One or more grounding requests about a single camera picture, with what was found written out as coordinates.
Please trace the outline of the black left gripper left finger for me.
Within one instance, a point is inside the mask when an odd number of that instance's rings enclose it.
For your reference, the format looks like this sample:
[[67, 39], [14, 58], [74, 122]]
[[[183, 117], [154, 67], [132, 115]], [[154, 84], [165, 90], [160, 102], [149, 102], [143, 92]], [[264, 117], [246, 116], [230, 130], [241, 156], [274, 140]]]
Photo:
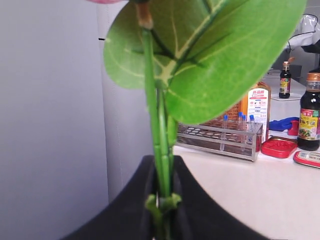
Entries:
[[145, 155], [117, 197], [64, 240], [151, 240], [153, 220], [145, 203], [156, 192], [154, 157]]

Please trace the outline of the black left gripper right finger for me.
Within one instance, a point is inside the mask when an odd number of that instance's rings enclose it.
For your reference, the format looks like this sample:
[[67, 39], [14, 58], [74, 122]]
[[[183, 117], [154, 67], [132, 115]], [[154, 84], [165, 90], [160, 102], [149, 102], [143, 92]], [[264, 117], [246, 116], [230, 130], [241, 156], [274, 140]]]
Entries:
[[213, 200], [194, 178], [183, 158], [174, 156], [173, 190], [181, 202], [173, 214], [175, 240], [266, 240]]

